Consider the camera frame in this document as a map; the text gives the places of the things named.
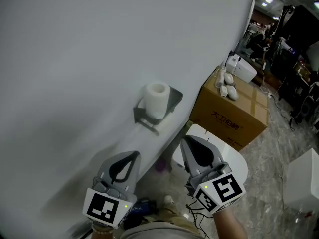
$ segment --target white appliance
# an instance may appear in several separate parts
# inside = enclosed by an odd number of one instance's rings
[[[319,156],[313,150],[288,165],[284,203],[303,213],[319,211]]]
[[[257,71],[237,54],[227,59],[226,70],[247,83],[251,82],[257,74]]]

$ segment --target cable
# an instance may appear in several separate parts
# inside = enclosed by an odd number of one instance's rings
[[[288,120],[285,116],[283,116],[281,109],[279,108],[279,106],[278,106],[277,103],[276,103],[275,96],[274,96],[274,95],[271,95],[271,94],[270,94],[270,96],[274,99],[275,106],[279,109],[280,115],[281,115],[283,118],[285,118],[285,120],[287,121],[287,123],[288,123],[288,125],[289,125],[289,127],[290,127],[290,130],[291,130],[292,132],[295,132],[295,129],[292,128],[291,123],[289,122],[289,120]]]
[[[206,218],[208,218],[208,219],[211,219],[211,218],[213,218],[213,216],[212,217],[208,217],[208,216],[206,216],[205,214],[203,214],[203,213],[194,213],[194,211],[196,211],[196,210],[203,210],[204,208],[191,208],[190,206],[192,205],[192,204],[195,204],[197,202],[197,200],[195,201],[195,202],[193,202],[193,203],[191,203],[190,205],[186,205],[186,208],[188,209],[188,211],[189,211],[189,213],[191,213],[192,215],[193,215],[193,218],[194,218],[194,224],[195,224],[195,227],[198,229],[198,230],[202,230],[203,231],[203,233],[204,233],[204,238],[206,238],[206,237],[208,237],[208,239],[210,239],[210,237],[208,236],[208,234],[205,232],[205,230],[202,228],[202,226],[201,226],[201,222],[203,221],[203,219],[204,219],[204,217],[206,217]],[[197,215],[202,215],[202,219],[200,220],[200,222],[199,222],[199,227],[197,226],[197,223],[196,223],[196,221],[197,221],[197,219],[198,219],[198,216]]]
[[[264,74],[264,66],[263,68],[261,69],[261,72],[263,73],[263,83],[260,85],[259,89],[264,93],[264,94],[267,94],[269,95],[270,94],[270,90],[266,88],[266,85],[265,85],[265,74]]]
[[[278,176],[280,177],[280,179],[281,179],[281,181],[282,181],[282,205],[283,205],[282,213],[279,214],[279,216],[275,218],[275,220],[274,220],[274,222],[275,222],[279,217],[281,217],[281,216],[285,213],[285,210],[286,210],[286,209],[285,209],[285,203],[284,203],[284,187],[285,187],[285,186],[284,186],[284,168],[283,168],[283,159],[282,159],[283,156],[282,156],[281,149],[280,149],[279,137],[278,137],[278,135],[277,135],[275,129],[274,129],[273,127],[272,127],[272,129],[273,129],[274,134],[275,134],[276,137],[277,137],[278,149],[279,149],[279,153],[280,153],[281,173],[280,173],[280,172],[277,172],[277,174],[278,174]],[[273,230],[274,230],[274,226],[271,226],[271,229],[270,229],[265,235],[263,235],[263,237],[262,237],[261,239],[264,239],[264,238],[265,238],[266,236],[268,236]]]
[[[285,82],[285,79],[287,78],[287,76],[284,78],[284,81],[282,82],[282,84],[279,86],[279,88],[277,89],[277,91],[274,93],[274,95],[278,92],[278,90],[281,88],[281,86],[283,85],[283,83]]]

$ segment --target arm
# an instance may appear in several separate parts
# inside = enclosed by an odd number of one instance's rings
[[[214,214],[219,239],[247,239],[247,233],[230,208]]]
[[[265,56],[266,56],[266,52],[264,51],[264,54],[263,54],[263,63],[265,62]]]
[[[93,233],[91,239],[112,239],[113,238],[113,228],[112,227],[97,227],[93,226]]]
[[[258,43],[255,43],[259,48],[264,49],[262,46],[260,46]]]

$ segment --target marble floor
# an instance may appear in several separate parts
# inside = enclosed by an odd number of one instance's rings
[[[290,105],[283,99],[277,105],[289,118]],[[247,193],[231,208],[251,239],[311,239],[317,216],[305,218],[304,214],[284,206],[282,194],[287,165],[310,148],[319,153],[318,137],[305,121],[293,124],[292,132],[273,101],[269,106],[268,128],[240,151],[248,164]],[[166,169],[160,173],[153,166],[138,182],[136,194],[157,200],[159,206],[162,197],[170,194],[180,211],[188,213],[185,204],[193,201],[184,188],[185,181],[174,176],[168,165],[177,145],[178,141],[173,142],[162,155],[167,160]],[[210,239],[218,238],[213,219],[204,219],[202,227]]]

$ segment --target purple object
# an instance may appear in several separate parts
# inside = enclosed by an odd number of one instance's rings
[[[155,163],[155,169],[157,172],[163,172],[166,168],[166,161],[162,158],[159,158]]]

